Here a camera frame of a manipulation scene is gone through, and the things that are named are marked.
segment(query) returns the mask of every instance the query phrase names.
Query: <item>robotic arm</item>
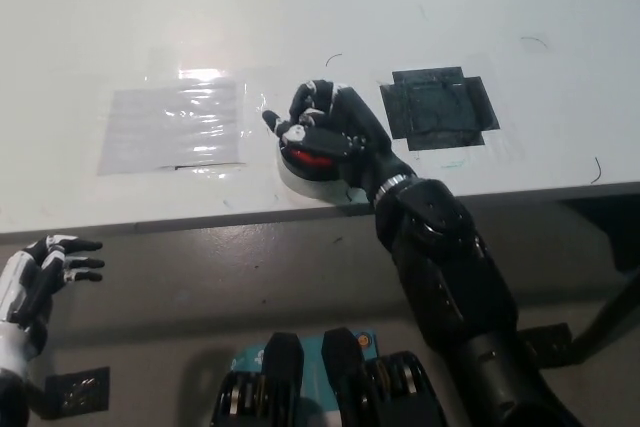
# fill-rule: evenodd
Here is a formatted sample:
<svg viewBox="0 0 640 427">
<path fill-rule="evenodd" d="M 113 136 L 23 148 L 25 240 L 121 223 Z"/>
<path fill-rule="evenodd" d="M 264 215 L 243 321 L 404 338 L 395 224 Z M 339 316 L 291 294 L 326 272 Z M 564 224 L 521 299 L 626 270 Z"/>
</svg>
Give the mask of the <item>robotic arm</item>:
<svg viewBox="0 0 640 427">
<path fill-rule="evenodd" d="M 83 256 L 100 242 L 68 235 L 51 235 L 16 252 L 0 275 L 0 426 L 23 427 L 29 408 L 42 397 L 27 379 L 27 365 L 47 342 L 52 296 L 66 284 L 102 275 L 91 269 L 104 262 Z"/>
<path fill-rule="evenodd" d="M 365 190 L 422 335 L 445 360 L 473 425 L 580 426 L 518 338 L 517 306 L 462 203 L 393 154 L 352 88 L 308 82 L 290 115 L 263 118 L 283 155 L 330 159 L 351 187 Z"/>
</svg>

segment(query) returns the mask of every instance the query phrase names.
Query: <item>white table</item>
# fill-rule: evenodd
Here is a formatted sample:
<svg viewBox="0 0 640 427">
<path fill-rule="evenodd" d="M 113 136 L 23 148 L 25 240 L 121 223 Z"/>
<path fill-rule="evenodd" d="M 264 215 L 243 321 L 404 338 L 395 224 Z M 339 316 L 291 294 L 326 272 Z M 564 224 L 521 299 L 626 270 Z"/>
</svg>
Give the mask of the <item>white table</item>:
<svg viewBox="0 0 640 427">
<path fill-rule="evenodd" d="M 351 84 L 387 126 L 380 83 L 409 68 L 480 75 L 502 129 L 485 147 L 396 152 L 460 196 L 567 198 L 640 181 L 639 0 L 0 0 L 0 234 L 132 232 L 337 215 L 295 193 L 247 106 L 245 163 L 99 176 L 114 91 L 215 68 L 286 113 L 310 78 Z M 333 58 L 325 66 L 329 57 Z M 601 165 L 599 175 L 595 158 Z"/>
</svg>

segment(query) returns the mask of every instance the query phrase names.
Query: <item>gray floor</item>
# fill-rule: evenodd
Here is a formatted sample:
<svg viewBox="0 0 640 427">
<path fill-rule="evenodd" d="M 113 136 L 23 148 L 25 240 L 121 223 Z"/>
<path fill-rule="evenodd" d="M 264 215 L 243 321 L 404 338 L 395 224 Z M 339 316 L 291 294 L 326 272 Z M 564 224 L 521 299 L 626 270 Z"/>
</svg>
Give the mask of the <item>gray floor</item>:
<svg viewBox="0 0 640 427">
<path fill-rule="evenodd" d="M 605 236 L 559 205 L 474 214 L 521 305 L 522 327 L 568 321 L 579 330 L 624 280 Z M 105 281 L 58 294 L 33 375 L 110 366 L 110 410 L 32 425 L 204 426 L 238 350 L 275 330 L 340 325 L 375 329 L 382 353 L 413 350 L 451 425 L 468 425 L 411 321 L 372 217 L 101 240 Z M 2 263 L 15 247 L 0 247 Z M 544 374 L 587 426 L 640 424 L 640 329 L 631 327 L 586 364 Z"/>
</svg>

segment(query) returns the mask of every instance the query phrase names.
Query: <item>teal box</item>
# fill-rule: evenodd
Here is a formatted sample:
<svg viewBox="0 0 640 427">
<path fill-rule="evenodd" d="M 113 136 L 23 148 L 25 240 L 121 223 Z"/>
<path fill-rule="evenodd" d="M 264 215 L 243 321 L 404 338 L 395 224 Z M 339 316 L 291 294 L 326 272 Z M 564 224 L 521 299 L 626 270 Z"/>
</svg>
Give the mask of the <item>teal box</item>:
<svg viewBox="0 0 640 427">
<path fill-rule="evenodd" d="M 375 334 L 372 330 L 352 330 L 351 332 L 362 347 L 365 360 L 378 356 Z M 338 402 L 329 385 L 322 361 L 322 338 L 323 336 L 319 335 L 300 339 L 304 350 L 304 371 L 296 419 L 298 427 L 341 425 Z M 256 344 L 244 349 L 231 362 L 231 370 L 260 372 L 265 345 L 266 343 Z"/>
</svg>

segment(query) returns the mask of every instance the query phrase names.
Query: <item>clear plastic sheet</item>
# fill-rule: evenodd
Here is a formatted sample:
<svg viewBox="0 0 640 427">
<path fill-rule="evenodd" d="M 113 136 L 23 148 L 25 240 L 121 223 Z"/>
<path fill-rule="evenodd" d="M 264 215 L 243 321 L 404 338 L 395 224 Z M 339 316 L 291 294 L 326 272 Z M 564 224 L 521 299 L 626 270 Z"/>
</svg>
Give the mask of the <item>clear plastic sheet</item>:
<svg viewBox="0 0 640 427">
<path fill-rule="evenodd" d="M 169 86 L 115 92 L 99 174 L 239 163 L 243 85 L 193 69 Z"/>
</svg>

